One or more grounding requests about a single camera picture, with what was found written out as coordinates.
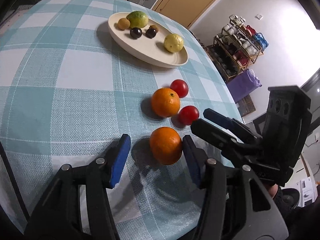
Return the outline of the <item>right hand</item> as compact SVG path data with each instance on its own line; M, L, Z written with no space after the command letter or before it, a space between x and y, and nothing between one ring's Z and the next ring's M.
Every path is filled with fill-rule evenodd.
M266 188L267 188L267 191L272 199L279 200L281 198L282 190L277 184L275 184L273 186L267 186Z

